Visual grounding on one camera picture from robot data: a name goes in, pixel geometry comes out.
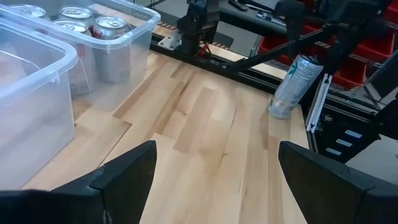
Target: aluminum can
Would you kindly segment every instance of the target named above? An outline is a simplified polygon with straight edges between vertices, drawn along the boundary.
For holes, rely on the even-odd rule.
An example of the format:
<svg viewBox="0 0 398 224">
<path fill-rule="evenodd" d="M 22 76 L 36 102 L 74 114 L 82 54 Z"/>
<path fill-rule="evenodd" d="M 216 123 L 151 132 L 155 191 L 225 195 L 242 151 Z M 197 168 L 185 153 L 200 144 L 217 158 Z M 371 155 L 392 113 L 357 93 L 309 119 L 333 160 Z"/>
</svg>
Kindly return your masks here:
<svg viewBox="0 0 398 224">
<path fill-rule="evenodd" d="M 75 32 L 91 36 L 88 27 L 82 22 L 70 19 L 58 19 L 53 21 L 53 23 Z M 85 44 L 70 41 L 64 37 L 57 38 L 72 45 L 79 56 L 77 65 L 69 71 L 69 82 L 72 95 L 84 95 L 93 92 L 97 83 L 97 76 L 92 48 Z"/>
<path fill-rule="evenodd" d="M 41 19 L 45 19 L 47 21 L 51 21 L 51 19 L 47 15 L 46 11 L 39 6 L 33 6 L 33 5 L 29 5 L 29 4 L 14 4 L 14 5 L 10 5 L 10 7 L 15 10 L 21 11 L 25 14 L 28 14 L 32 17 L 41 18 Z"/>
<path fill-rule="evenodd" d="M 100 16 L 95 19 L 93 37 L 113 40 L 129 32 L 127 23 L 114 16 Z M 96 70 L 104 82 L 121 83 L 130 79 L 130 47 L 119 49 L 95 49 Z"/>
<path fill-rule="evenodd" d="M 322 70 L 323 65 L 315 57 L 298 55 L 268 105 L 270 114 L 288 118 Z"/>
<path fill-rule="evenodd" d="M 60 8 L 59 19 L 70 19 L 84 23 L 91 30 L 94 17 L 91 10 L 81 6 L 63 6 Z"/>
</svg>

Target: wooden table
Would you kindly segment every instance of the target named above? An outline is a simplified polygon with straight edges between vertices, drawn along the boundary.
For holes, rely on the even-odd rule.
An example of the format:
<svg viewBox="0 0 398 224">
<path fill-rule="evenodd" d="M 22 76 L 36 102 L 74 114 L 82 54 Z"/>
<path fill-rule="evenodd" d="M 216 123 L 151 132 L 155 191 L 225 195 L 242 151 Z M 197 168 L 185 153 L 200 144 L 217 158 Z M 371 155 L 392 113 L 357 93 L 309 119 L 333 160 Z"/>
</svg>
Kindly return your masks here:
<svg viewBox="0 0 398 224">
<path fill-rule="evenodd" d="M 154 139 L 158 160 L 142 224 L 305 223 L 277 158 L 281 140 L 308 147 L 302 112 L 298 106 L 290 119 L 275 119 L 266 110 L 271 96 L 151 52 L 145 80 L 115 111 L 73 102 L 75 139 L 24 188 L 54 189 Z"/>
</svg>

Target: clear plastic bin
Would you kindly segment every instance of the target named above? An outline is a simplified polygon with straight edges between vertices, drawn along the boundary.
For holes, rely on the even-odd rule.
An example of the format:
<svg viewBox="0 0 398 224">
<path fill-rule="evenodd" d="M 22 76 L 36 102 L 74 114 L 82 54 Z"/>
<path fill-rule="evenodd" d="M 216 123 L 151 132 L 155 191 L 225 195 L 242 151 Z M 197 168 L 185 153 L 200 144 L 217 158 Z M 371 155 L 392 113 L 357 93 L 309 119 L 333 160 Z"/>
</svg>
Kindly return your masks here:
<svg viewBox="0 0 398 224">
<path fill-rule="evenodd" d="M 19 189 L 74 137 L 70 45 L 0 18 L 0 190 Z"/>
<path fill-rule="evenodd" d="M 91 105 L 110 111 L 143 80 L 150 38 L 160 20 L 157 12 L 120 0 L 2 0 L 2 4 L 42 7 L 52 21 L 58 19 L 61 7 L 82 6 L 90 9 L 94 18 L 117 16 L 129 24 L 128 33 L 117 39 L 101 40 L 57 26 L 45 19 L 30 17 L 0 4 L 0 16 L 58 37 L 77 49 L 80 61 L 70 80 L 73 98 L 88 100 Z M 128 78 L 114 78 L 121 73 L 127 74 Z"/>
</svg>

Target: silver can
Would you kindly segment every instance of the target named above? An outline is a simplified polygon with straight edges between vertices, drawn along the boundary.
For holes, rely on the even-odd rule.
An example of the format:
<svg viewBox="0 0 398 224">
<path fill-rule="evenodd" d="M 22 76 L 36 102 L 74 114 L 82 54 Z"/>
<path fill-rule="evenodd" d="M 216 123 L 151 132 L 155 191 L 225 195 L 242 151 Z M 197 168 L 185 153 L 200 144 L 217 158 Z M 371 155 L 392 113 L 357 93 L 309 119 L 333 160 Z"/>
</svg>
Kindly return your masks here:
<svg viewBox="0 0 398 224">
<path fill-rule="evenodd" d="M 322 69 L 315 57 L 298 55 L 268 105 L 270 114 L 288 118 Z"/>
<path fill-rule="evenodd" d="M 53 21 L 53 23 L 75 32 L 91 36 L 88 27 L 82 22 L 69 19 L 58 19 Z M 95 59 L 92 49 L 85 44 L 76 43 L 64 37 L 57 38 L 74 46 L 79 56 L 77 65 L 69 71 L 69 82 L 72 95 L 84 95 L 93 92 L 97 83 L 97 76 L 95 73 Z"/>
<path fill-rule="evenodd" d="M 113 40 L 129 32 L 128 24 L 114 16 L 100 16 L 95 19 L 93 37 Z M 104 50 L 95 49 L 99 78 L 110 83 L 121 83 L 130 79 L 130 47 Z"/>
<path fill-rule="evenodd" d="M 45 19 L 46 21 L 51 21 L 46 11 L 39 6 L 33 6 L 29 4 L 14 4 L 10 5 L 10 7 L 25 14 L 28 14 L 32 17 Z"/>
<path fill-rule="evenodd" d="M 82 22 L 87 26 L 88 30 L 91 30 L 94 21 L 92 11 L 81 6 L 61 7 L 58 18 Z"/>
</svg>

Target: can label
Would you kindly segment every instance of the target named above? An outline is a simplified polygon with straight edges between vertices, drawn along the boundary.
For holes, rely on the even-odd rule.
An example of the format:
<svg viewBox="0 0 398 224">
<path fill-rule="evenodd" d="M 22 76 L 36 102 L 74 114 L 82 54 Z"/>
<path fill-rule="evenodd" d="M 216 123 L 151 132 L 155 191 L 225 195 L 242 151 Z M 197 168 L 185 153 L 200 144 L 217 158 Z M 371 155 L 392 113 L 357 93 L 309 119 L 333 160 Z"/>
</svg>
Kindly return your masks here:
<svg viewBox="0 0 398 224">
<path fill-rule="evenodd" d="M 277 118 L 287 118 L 322 69 L 322 65 L 315 65 L 298 55 L 270 102 L 270 113 Z"/>
</svg>

